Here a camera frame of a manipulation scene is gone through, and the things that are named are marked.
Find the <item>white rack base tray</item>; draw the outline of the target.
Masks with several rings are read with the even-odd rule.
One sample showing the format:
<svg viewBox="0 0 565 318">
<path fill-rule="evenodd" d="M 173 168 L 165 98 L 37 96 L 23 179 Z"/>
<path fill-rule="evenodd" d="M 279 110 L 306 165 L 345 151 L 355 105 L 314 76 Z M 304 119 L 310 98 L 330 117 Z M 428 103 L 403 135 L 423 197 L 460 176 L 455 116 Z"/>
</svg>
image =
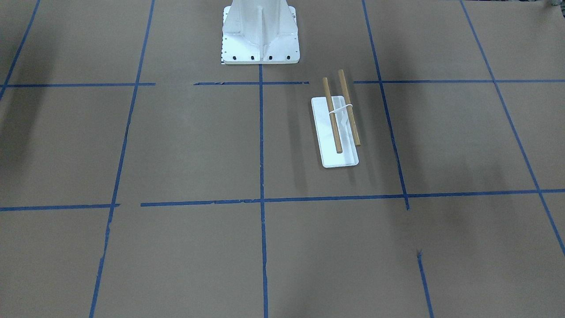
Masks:
<svg viewBox="0 0 565 318">
<path fill-rule="evenodd" d="M 343 96 L 332 96 L 331 99 L 334 106 L 332 112 L 327 107 L 325 97 L 313 97 L 311 99 L 322 166 L 324 168 L 356 166 L 359 164 L 359 157 L 347 112 L 347 107 L 351 107 L 351 104 L 345 103 Z M 336 146 L 331 115 L 335 116 L 337 133 L 339 133 L 339 141 L 341 142 L 341 153 L 338 152 Z"/>
</svg>

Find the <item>white rack crossbar support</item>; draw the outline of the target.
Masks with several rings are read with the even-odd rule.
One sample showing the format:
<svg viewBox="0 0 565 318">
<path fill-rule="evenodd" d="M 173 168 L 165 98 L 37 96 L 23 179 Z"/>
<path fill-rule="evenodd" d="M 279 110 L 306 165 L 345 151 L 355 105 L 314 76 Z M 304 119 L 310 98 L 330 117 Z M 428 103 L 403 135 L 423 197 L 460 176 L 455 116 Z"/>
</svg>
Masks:
<svg viewBox="0 0 565 318">
<path fill-rule="evenodd" d="M 348 103 L 346 105 L 342 105 L 340 107 L 338 107 L 337 109 L 334 109 L 333 111 L 330 111 L 329 114 L 330 115 L 335 115 L 335 121 L 337 123 L 337 127 L 338 129 L 341 129 L 341 127 L 346 127 L 347 125 L 349 125 L 350 119 L 349 119 L 349 110 L 351 109 L 352 104 Z"/>
</svg>

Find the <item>wooden rack rod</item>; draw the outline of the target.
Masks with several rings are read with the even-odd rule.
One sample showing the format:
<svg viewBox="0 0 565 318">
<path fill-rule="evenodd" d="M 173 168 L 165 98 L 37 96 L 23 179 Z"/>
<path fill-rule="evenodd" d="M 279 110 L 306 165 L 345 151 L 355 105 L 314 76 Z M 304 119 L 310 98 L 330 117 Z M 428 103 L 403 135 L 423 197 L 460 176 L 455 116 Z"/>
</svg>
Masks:
<svg viewBox="0 0 565 318">
<path fill-rule="evenodd" d="M 325 94 L 325 98 L 326 98 L 328 112 L 333 111 L 334 110 L 333 99 L 332 99 L 332 95 L 331 95 L 331 91 L 330 91 L 329 82 L 328 82 L 328 79 L 326 77 L 322 78 L 322 85 L 323 85 L 323 89 L 324 89 L 324 94 Z M 334 143 L 335 143 L 335 149 L 336 149 L 336 152 L 338 154 L 341 154 L 343 152 L 343 148 L 342 148 L 342 143 L 341 143 L 341 139 L 340 139 L 340 135 L 339 135 L 339 129 L 338 129 L 337 123 L 335 121 L 335 115 L 330 115 L 330 114 L 328 114 L 328 115 L 329 115 L 329 119 L 330 119 L 331 132 L 332 132 Z"/>
<path fill-rule="evenodd" d="M 339 75 L 339 82 L 340 82 L 340 86 L 341 86 L 341 89 L 342 89 L 343 97 L 344 97 L 344 100 L 345 100 L 345 103 L 346 103 L 347 116 L 348 116 L 349 123 L 350 123 L 353 141 L 354 141 L 355 147 L 360 147 L 361 146 L 361 139 L 360 139 L 360 136 L 359 136 L 359 133 L 358 133 L 355 114 L 354 114 L 354 111 L 353 111 L 353 104 L 352 104 L 352 101 L 351 101 L 350 91 L 349 91 L 349 87 L 348 87 L 348 84 L 347 84 L 347 79 L 346 79 L 344 70 L 339 69 L 338 75 Z"/>
</svg>

